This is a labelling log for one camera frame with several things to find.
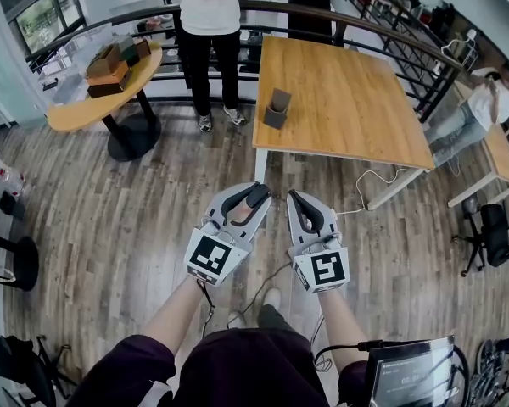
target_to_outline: black table base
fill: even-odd
[[[102,119],[108,127],[108,152],[112,159],[120,162],[140,159],[153,149],[159,140],[161,125],[145,96],[144,91],[137,94],[143,113],[128,116],[119,124],[111,117]]]
[[[0,282],[0,284],[30,291],[36,285],[37,274],[40,269],[37,247],[32,238],[22,237],[14,243],[0,237],[0,248],[14,254],[13,273],[15,276],[13,282]]]

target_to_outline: office chair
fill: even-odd
[[[32,351],[32,341],[0,337],[0,376],[25,384],[32,391],[32,398],[25,399],[20,396],[24,405],[41,402],[46,407],[55,407],[57,403],[54,388],[67,399],[69,394],[65,392],[62,382],[76,385],[58,370],[60,356],[65,349],[70,349],[70,346],[63,345],[59,354],[51,360],[42,340],[45,340],[45,337],[37,337],[39,352],[36,354]]]
[[[473,245],[473,251],[469,258],[467,268],[460,275],[466,277],[472,268],[473,262],[477,254],[481,259],[481,265],[477,267],[478,271],[482,271],[488,263],[493,267],[499,267],[509,260],[509,223],[506,211],[503,206],[497,204],[489,204],[481,207],[481,219],[483,227],[481,233],[477,231],[475,222],[473,221],[473,212],[464,209],[464,215],[469,220],[472,228],[473,237],[462,237],[459,235],[452,236],[452,241],[462,240]]]

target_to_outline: wooden floor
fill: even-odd
[[[123,337],[139,332],[184,277],[183,252],[212,196],[253,179],[252,125],[237,128],[214,109],[214,130],[200,134],[191,107],[153,107],[162,137],[153,151],[131,163],[109,157],[105,131],[15,128],[0,141],[2,159],[31,184],[25,221],[12,235],[30,234],[41,255],[33,291],[4,288],[7,334],[44,333],[51,347],[69,343],[64,366],[74,378]],[[129,104],[120,115],[136,108]],[[251,107],[244,111],[254,114]],[[386,179],[394,175],[392,166],[288,153],[270,153],[268,165],[273,205],[250,259],[210,291],[217,306],[210,331],[225,328],[229,311],[245,306],[262,280],[287,262],[288,189],[317,196],[339,212],[359,208],[355,181],[364,170]],[[350,283],[343,290],[369,338],[454,334],[471,358],[484,338],[509,336],[509,263],[462,279],[470,248],[450,242],[452,234],[468,234],[469,226],[460,207],[448,209],[446,203],[485,168],[482,149],[469,149],[461,156],[458,178],[443,166],[381,208],[339,218],[350,258]],[[369,175],[360,187],[369,200],[386,185]],[[290,269],[273,283],[282,290],[286,319],[310,337],[319,315],[316,296],[305,293]],[[248,312],[248,323],[259,307]],[[206,313],[202,303],[178,364],[199,340]],[[322,332],[317,347],[326,345]],[[328,375],[323,377],[327,391],[335,382]]]

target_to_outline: round table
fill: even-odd
[[[56,131],[76,131],[101,120],[110,132],[109,155],[117,161],[132,161],[150,151],[160,137],[160,122],[154,115],[143,88],[151,81],[162,62],[162,48],[149,42],[151,54],[135,64],[125,91],[76,103],[52,106],[48,124]],[[111,114],[137,96],[143,113],[128,116],[119,124]]]
[[[36,285],[39,271],[37,247],[30,237],[22,237],[14,243],[0,237],[0,248],[14,254],[13,273],[15,280],[0,276],[0,284],[30,291]]]

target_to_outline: white shirt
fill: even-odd
[[[228,35],[239,30],[239,1],[182,0],[181,22],[192,35]]]
[[[497,70],[495,68],[482,68],[480,70],[475,70],[472,72],[472,75],[476,75],[477,77],[484,77],[489,72],[494,72]],[[498,101],[498,122],[501,124],[505,122],[509,118],[509,89],[507,89],[501,80],[498,80],[495,83],[495,86],[499,93],[499,101]],[[494,97],[492,96],[492,92],[490,88],[485,85],[477,86],[472,93],[472,96],[467,100],[467,104],[469,108],[473,112],[473,116],[479,121],[479,123],[483,126],[483,128],[488,131],[492,126],[492,118],[490,110],[492,109],[492,103],[494,102]]]

